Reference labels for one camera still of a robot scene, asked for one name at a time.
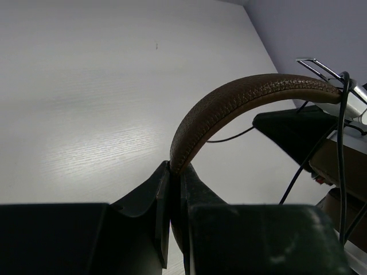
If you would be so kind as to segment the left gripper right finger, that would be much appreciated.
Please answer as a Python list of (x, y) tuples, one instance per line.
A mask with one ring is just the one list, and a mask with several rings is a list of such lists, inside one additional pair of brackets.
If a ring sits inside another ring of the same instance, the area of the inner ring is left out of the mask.
[(350, 274), (329, 217), (312, 205), (230, 205), (192, 166), (180, 177), (186, 274)]

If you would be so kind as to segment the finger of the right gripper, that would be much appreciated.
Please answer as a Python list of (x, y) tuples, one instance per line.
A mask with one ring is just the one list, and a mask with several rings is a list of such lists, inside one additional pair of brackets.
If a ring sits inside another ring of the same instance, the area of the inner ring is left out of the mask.
[[(300, 112), (289, 109), (260, 113), (252, 124), (301, 165), (317, 142), (324, 139), (325, 133), (336, 129), (337, 122), (337, 117), (311, 105)], [(304, 169), (307, 172), (337, 172), (337, 145), (323, 141)]]

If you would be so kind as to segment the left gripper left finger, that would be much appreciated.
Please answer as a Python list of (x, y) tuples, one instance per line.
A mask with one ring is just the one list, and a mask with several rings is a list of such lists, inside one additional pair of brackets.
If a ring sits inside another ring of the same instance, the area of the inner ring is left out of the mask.
[(169, 164), (118, 201), (1, 206), (2, 274), (161, 274)]

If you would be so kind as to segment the brown silver headphones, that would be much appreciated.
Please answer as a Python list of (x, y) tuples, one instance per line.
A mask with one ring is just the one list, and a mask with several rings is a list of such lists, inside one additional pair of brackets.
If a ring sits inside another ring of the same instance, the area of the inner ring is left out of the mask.
[(319, 150), (323, 141), (337, 145), (337, 172), (310, 172), (331, 190), (314, 205), (333, 224), (350, 266), (350, 274), (366, 273), (366, 86), (346, 72), (336, 73), (314, 58), (298, 63), (314, 77), (293, 74), (260, 74), (231, 81), (201, 99), (180, 123), (170, 148), (170, 173), (174, 189), (171, 226), (182, 253), (180, 177), (204, 144), (238, 116), (270, 103), (299, 99), (338, 118), (299, 170)]

